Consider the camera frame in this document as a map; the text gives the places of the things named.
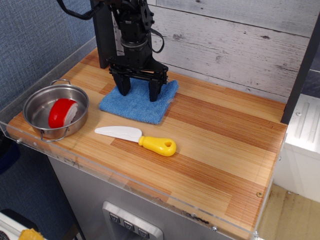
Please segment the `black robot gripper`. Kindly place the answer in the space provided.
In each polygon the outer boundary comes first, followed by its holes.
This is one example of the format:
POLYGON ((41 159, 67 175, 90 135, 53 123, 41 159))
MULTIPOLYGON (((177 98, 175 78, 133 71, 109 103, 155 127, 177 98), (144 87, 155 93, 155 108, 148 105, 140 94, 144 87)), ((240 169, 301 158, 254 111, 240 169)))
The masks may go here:
POLYGON ((148 82, 149 100, 155 102, 161 92, 162 85, 168 83, 168 67, 153 58, 152 43, 133 48, 125 46, 123 55, 108 56, 110 74, 119 92, 126 96, 131 89, 130 78, 148 82))

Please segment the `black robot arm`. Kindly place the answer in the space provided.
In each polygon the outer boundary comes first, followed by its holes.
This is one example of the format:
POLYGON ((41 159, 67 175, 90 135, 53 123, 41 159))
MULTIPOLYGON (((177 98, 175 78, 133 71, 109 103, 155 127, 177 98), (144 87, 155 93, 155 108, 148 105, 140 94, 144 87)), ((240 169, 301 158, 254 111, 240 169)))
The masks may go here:
POLYGON ((160 53, 152 47, 152 34, 163 36, 152 29, 154 13, 146 0, 104 0, 113 13, 120 30, 120 44, 124 55, 110 55, 109 72, 119 92, 126 96, 131 89, 131 78, 148 82, 149 99, 155 102, 163 85, 168 82, 168 67, 156 61, 153 53, 160 53))

